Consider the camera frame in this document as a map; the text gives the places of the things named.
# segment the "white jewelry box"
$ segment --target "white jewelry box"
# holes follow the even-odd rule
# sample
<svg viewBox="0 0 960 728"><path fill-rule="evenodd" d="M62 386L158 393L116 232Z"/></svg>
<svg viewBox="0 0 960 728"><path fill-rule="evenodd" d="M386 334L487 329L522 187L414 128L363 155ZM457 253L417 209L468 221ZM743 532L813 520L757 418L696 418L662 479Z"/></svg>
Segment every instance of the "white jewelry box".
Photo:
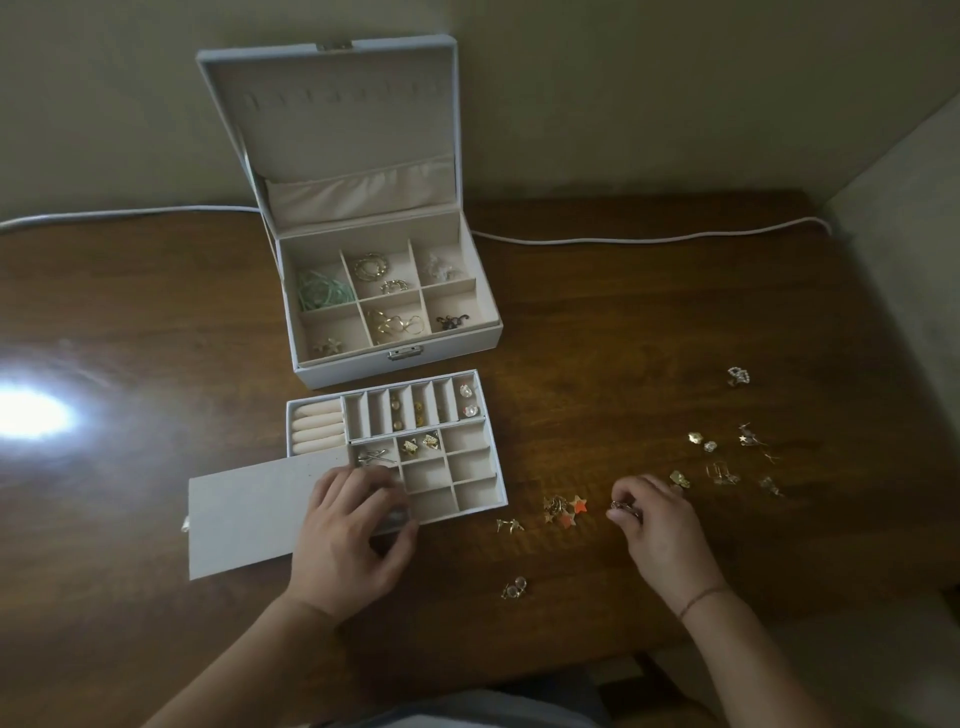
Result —
<svg viewBox="0 0 960 728"><path fill-rule="evenodd" d="M328 447L297 454L297 445L319 442L296 436L309 431L297 427L310 416L299 410L321 402L342 415L342 441L325 438ZM475 414L468 407L476 407ZM372 451L386 450L378 454L386 460L372 464L394 473L420 523L507 505L476 370L288 401L286 428L287 457L190 479L191 579L293 552L317 478L330 468L358 465ZM436 438L435 449L424 443L428 435ZM404 442L416 450L406 452ZM393 513L377 533L399 530L407 518L405 510Z"/></svg>
<svg viewBox="0 0 960 728"><path fill-rule="evenodd" d="M270 236L307 387L496 346L503 325L463 212L453 37L201 51L197 63ZM367 253L389 264L376 281L353 267ZM356 301L302 310L304 271ZM408 289L382 294L395 279ZM438 321L463 314L460 328ZM378 330L394 316L412 323ZM339 353L323 351L329 339Z"/></svg>

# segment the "brown table surface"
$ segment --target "brown table surface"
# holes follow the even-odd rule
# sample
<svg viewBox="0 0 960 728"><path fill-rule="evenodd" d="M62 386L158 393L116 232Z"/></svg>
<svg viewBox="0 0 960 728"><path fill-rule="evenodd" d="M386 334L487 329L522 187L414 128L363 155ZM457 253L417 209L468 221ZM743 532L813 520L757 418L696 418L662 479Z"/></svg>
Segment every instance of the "brown table surface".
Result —
<svg viewBox="0 0 960 728"><path fill-rule="evenodd" d="M468 206L478 230L638 236L764 226L798 193ZM845 247L815 226L664 246L477 240L497 349L476 367L510 506L426 526L396 592L318 654L291 717L549 670L683 637L605 518L624 473L693 480L733 585L791 619L960 582L948 429ZM291 372L252 215L176 214L0 237L0 382L77 413L0 439L0 724L132 725L246 628L289 559L187 581L186 482L282 457ZM730 366L753 382L732 389ZM736 442L750 422L782 458ZM720 444L704 456L686 433ZM724 459L743 482L716 486ZM772 475L786 493L756 482ZM568 531L545 495L578 494ZM526 531L496 534L494 520ZM518 575L519 601L500 598Z"/></svg>

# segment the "white cable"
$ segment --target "white cable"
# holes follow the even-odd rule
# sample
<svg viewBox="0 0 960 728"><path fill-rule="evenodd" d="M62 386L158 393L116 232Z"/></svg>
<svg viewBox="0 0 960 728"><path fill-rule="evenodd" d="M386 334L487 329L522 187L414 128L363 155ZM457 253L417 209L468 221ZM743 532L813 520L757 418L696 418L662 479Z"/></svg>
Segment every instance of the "white cable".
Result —
<svg viewBox="0 0 960 728"><path fill-rule="evenodd" d="M83 220L102 220L111 217L135 217L137 215L156 215L162 212L254 212L260 213L258 207L242 205L177 205L171 207L140 207L135 209L105 209L90 212L55 212L47 215L31 215L30 217L15 217L12 220L0 222L0 233L26 228L31 225L49 225L51 223L67 223ZM486 237L490 240L499 240L503 243L517 243L518 245L569 245L570 243L616 243L621 245L652 245L655 243L674 243L680 240L693 240L698 237L734 237L737 235L759 235L789 228L803 223L822 225L827 234L833 235L830 223L819 217L800 217L786 223L771 225L767 228L756 228L748 231L706 231L693 232L689 235L674 235L673 237L571 237L566 240L522 240L516 237L492 235L489 232L470 231L476 237Z"/></svg>

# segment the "person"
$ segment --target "person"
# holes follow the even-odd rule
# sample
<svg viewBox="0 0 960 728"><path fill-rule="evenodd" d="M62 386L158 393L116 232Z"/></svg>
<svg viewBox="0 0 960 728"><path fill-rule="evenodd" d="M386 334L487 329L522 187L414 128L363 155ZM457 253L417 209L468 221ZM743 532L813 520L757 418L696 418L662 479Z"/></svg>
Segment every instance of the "person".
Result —
<svg viewBox="0 0 960 728"><path fill-rule="evenodd" d="M652 475L622 477L612 499L633 511L607 518L626 536L640 575L699 648L734 728L827 726L824 710L792 674L750 607L730 589L683 491ZM253 626L146 725L274 725L324 635L387 594L414 556L409 521L382 558L370 536L407 502L386 468L335 468L307 504L290 584ZM365 726L588 728L584 715L505 692L472 691L365 720Z"/></svg>

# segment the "thin bracelet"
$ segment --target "thin bracelet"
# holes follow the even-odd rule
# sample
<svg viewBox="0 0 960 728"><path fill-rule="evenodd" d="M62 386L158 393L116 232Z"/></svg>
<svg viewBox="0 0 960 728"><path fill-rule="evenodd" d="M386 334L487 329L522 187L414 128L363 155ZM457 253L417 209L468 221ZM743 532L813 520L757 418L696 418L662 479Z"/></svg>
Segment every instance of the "thin bracelet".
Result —
<svg viewBox="0 0 960 728"><path fill-rule="evenodd" d="M687 602L686 606L683 607L683 609L680 610L680 613L677 615L677 619L684 621L684 617L686 617L686 613L690 611L690 607L703 599L705 596L715 595L720 592L729 592L730 590L731 588L727 584L721 584L719 587L710 587L709 589L704 589Z"/></svg>

